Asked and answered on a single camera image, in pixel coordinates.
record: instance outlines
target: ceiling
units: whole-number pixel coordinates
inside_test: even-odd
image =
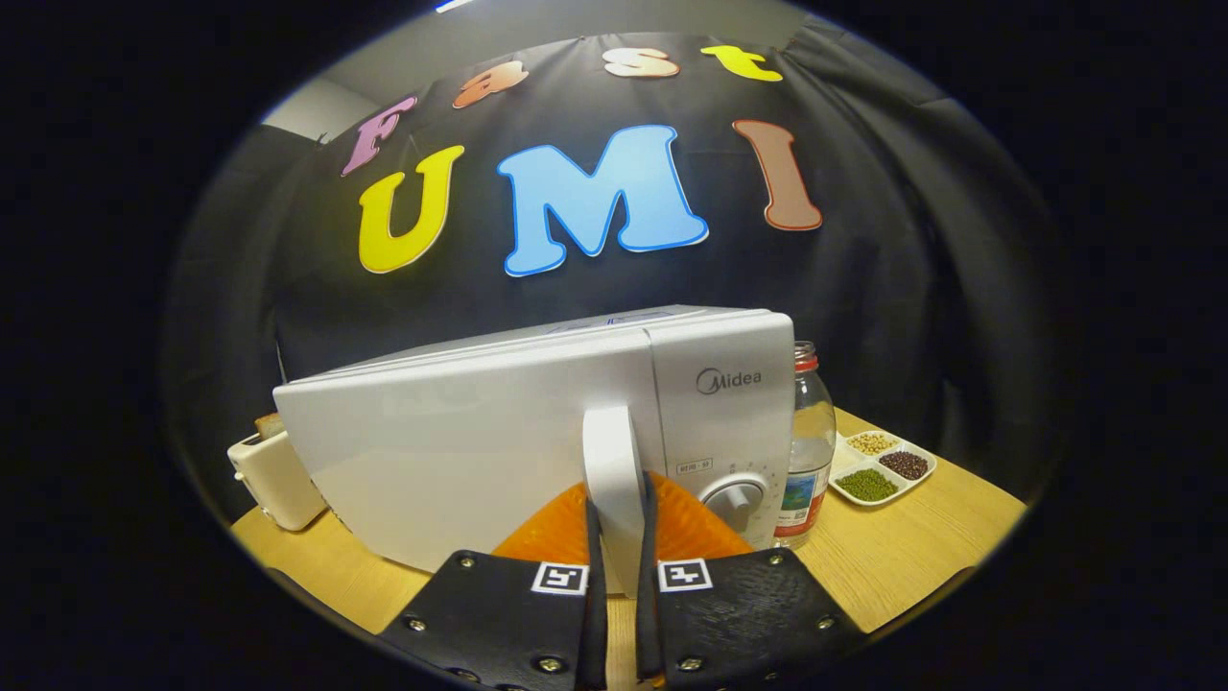
[[[780,0],[473,0],[389,31],[321,77],[389,103],[475,63],[578,36],[664,31],[783,48],[806,14]]]

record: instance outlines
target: ceiling light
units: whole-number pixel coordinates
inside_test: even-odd
[[[456,10],[460,5],[468,5],[469,2],[473,2],[473,0],[451,0],[451,2],[445,2],[445,4],[440,5],[438,7],[436,7],[435,11],[442,15],[443,12],[447,12],[448,10]]]

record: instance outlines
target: red beans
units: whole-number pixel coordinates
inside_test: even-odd
[[[887,454],[878,463],[900,474],[905,480],[920,480],[925,471],[930,469],[925,459],[907,452],[895,452]]]

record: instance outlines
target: white wall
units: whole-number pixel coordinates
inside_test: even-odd
[[[290,95],[264,124],[328,141],[379,109],[379,104],[327,77],[317,77]]]
[[[781,0],[474,0],[427,11],[322,76],[392,104],[454,70],[581,34],[666,31],[785,48],[806,14]]]

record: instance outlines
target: white divided tray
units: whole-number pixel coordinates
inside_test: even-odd
[[[882,434],[887,437],[889,441],[894,441],[895,444],[893,444],[888,449],[884,449],[883,452],[879,452],[878,454],[862,454],[861,452],[853,449],[849,444],[849,439],[853,439],[867,434]],[[878,463],[880,458],[888,454],[894,454],[895,452],[907,452],[909,454],[915,454],[920,457],[922,460],[925,460],[926,463],[925,475],[922,475],[917,480],[905,480],[898,473]],[[849,500],[853,504],[858,504],[862,507],[878,507],[880,504],[885,504],[888,502],[894,502],[895,500],[899,500],[905,493],[907,493],[909,490],[912,490],[917,485],[925,482],[927,477],[933,475],[933,469],[937,465],[938,465],[938,459],[933,454],[926,452],[925,449],[917,447],[916,444],[912,444],[911,442],[900,439],[894,434],[888,434],[885,432],[862,432],[861,434],[853,434],[852,437],[847,438],[840,437],[839,442],[836,443],[835,457],[831,459],[831,477],[828,481],[828,487],[831,487],[833,490],[842,495],[845,500]],[[877,470],[878,473],[883,474],[883,477],[889,480],[892,485],[895,485],[900,490],[884,500],[879,500],[877,502],[865,502],[862,500],[857,500],[856,497],[849,495],[847,492],[845,492],[842,487],[836,485],[837,480],[847,477],[861,470]]]

